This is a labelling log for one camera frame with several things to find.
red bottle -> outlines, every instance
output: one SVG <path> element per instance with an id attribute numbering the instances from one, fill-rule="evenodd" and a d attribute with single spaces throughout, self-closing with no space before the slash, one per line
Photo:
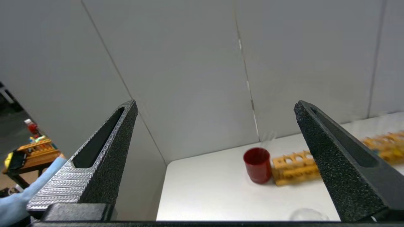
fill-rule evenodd
<path id="1" fill-rule="evenodd" d="M 38 138 L 38 137 L 41 136 L 41 134 L 40 134 L 39 131 L 38 131 L 38 125 L 35 124 L 35 123 L 33 123 L 33 122 L 31 121 L 31 119 L 28 118 L 28 119 L 25 120 L 24 122 L 27 124 L 28 130 L 34 135 L 35 138 Z"/>

grey wall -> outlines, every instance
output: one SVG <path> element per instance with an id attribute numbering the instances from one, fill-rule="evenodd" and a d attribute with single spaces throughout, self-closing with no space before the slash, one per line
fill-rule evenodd
<path id="1" fill-rule="evenodd" d="M 337 122 L 367 117 L 381 3 L 236 2 L 260 136 L 300 132 L 293 112 L 299 99 Z"/>
<path id="2" fill-rule="evenodd" d="M 404 111 L 404 2 L 388 0 L 370 116 Z"/>
<path id="3" fill-rule="evenodd" d="M 84 1 L 166 162 L 258 141 L 232 1 Z"/>

red plastic cup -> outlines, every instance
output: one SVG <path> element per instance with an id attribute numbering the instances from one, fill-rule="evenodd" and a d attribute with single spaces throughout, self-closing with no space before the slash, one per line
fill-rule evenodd
<path id="1" fill-rule="evenodd" d="M 254 183 L 263 184 L 271 178 L 269 158 L 269 152 L 261 147 L 251 148 L 244 154 L 247 173 Z"/>

white wall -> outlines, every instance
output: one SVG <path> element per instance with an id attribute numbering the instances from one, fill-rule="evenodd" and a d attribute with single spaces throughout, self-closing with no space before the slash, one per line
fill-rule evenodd
<path id="1" fill-rule="evenodd" d="M 258 141 L 232 1 L 84 1 L 166 162 Z"/>
<path id="2" fill-rule="evenodd" d="M 1 1 L 0 31 L 0 80 L 65 156 L 130 100 L 80 1 Z M 138 116 L 118 220 L 156 219 L 165 170 Z"/>
<path id="3" fill-rule="evenodd" d="M 366 118 L 381 1 L 236 1 L 260 136 L 300 132 L 302 99 L 337 122 Z"/>
<path id="4" fill-rule="evenodd" d="M 388 0 L 370 116 L 404 111 L 404 2 Z"/>

wall seam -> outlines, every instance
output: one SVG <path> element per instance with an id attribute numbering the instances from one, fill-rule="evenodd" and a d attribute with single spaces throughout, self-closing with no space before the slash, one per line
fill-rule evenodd
<path id="1" fill-rule="evenodd" d="M 114 61 L 114 59 L 112 58 L 112 55 L 111 55 L 111 53 L 109 52 L 109 50 L 108 50 L 108 48 L 107 48 L 107 45 L 106 45 L 105 42 L 104 42 L 104 39 L 103 39 L 102 36 L 101 36 L 101 33 L 99 32 L 97 26 L 95 25 L 95 22 L 94 22 L 93 18 L 91 17 L 90 12 L 89 12 L 88 9 L 87 9 L 87 6 L 85 5 L 85 3 L 84 3 L 83 0 L 80 0 L 80 2 L 81 2 L 81 5 L 83 6 L 84 10 L 86 11 L 87 16 L 89 17 L 91 23 L 93 24 L 93 26 L 94 26 L 94 28 L 95 28 L 95 31 L 97 32 L 97 35 L 98 35 L 99 39 L 101 40 L 101 43 L 102 43 L 102 45 L 103 45 L 105 51 L 107 52 L 107 54 L 108 54 L 108 56 L 109 56 L 109 59 L 111 60 L 112 64 L 114 65 L 114 68 L 115 68 L 116 72 L 118 73 L 118 76 L 119 76 L 121 82 L 122 82 L 123 85 L 125 86 L 125 89 L 126 89 L 127 93 L 129 94 L 129 97 L 130 97 L 132 100 L 134 100 L 133 97 L 132 97 L 132 95 L 131 95 L 130 92 L 129 92 L 128 86 L 126 85 L 126 83 L 125 83 L 125 81 L 124 81 L 124 79 L 123 79 L 123 77 L 122 77 L 122 75 L 121 75 L 121 72 L 119 71 L 117 65 L 115 64 L 115 61 Z M 156 148 L 157 148 L 157 150 L 158 150 L 158 153 L 160 154 L 161 158 L 163 159 L 164 164 L 167 166 L 166 160 L 164 159 L 163 155 L 161 154 L 161 151 L 160 151 L 160 149 L 158 148 L 157 143 L 156 143 L 156 141 L 154 140 L 154 138 L 153 138 L 153 136 L 152 136 L 152 133 L 150 132 L 149 127 L 148 127 L 147 124 L 146 124 L 146 121 L 144 120 L 144 118 L 143 118 L 142 115 L 140 114 L 140 111 L 138 111 L 138 115 L 142 118 L 142 121 L 143 121 L 143 123 L 145 124 L 146 129 L 147 129 L 147 131 L 148 131 L 148 133 L 149 133 L 151 139 L 153 140 L 154 145 L 156 146 Z"/>
<path id="2" fill-rule="evenodd" d="M 234 18 L 234 21 L 235 21 L 235 23 L 236 23 L 237 38 L 238 38 L 238 42 L 239 42 L 239 45 L 240 45 L 241 57 L 243 58 L 244 72 L 245 72 L 246 78 L 247 78 L 247 87 L 248 87 L 248 91 L 249 91 L 249 93 L 250 93 L 251 108 L 252 108 L 252 113 L 253 113 L 253 116 L 254 116 L 255 129 L 256 129 L 256 131 L 257 131 L 258 141 L 260 142 L 261 139 L 259 138 L 257 117 L 256 117 L 256 115 L 255 115 L 254 100 L 253 100 L 253 95 L 252 95 L 252 93 L 251 93 L 250 81 L 248 80 L 246 58 L 245 58 L 245 54 L 244 54 L 244 50 L 243 50 L 243 45 L 242 45 L 243 43 L 242 43 L 242 39 L 241 39 L 240 30 L 239 30 L 239 28 L 238 28 L 237 13 L 236 13 L 236 0 L 233 0 L 233 4 L 232 4 L 232 5 L 233 5 L 233 18 Z"/>
<path id="3" fill-rule="evenodd" d="M 375 54 L 374 54 L 374 59 L 373 59 L 372 82 L 370 84 L 369 105 L 368 105 L 368 113 L 366 116 L 367 118 L 370 117 L 370 110 L 372 108 L 373 91 L 375 89 L 375 79 L 376 79 L 376 71 L 377 71 L 377 59 L 379 58 L 379 49 L 380 49 L 381 35 L 383 32 L 384 18 L 385 18 L 385 14 L 386 14 L 386 5 L 387 5 L 387 0 L 382 0 L 380 16 L 379 16 L 379 27 L 377 28 L 377 36 L 376 36 L 376 49 L 375 49 Z"/>

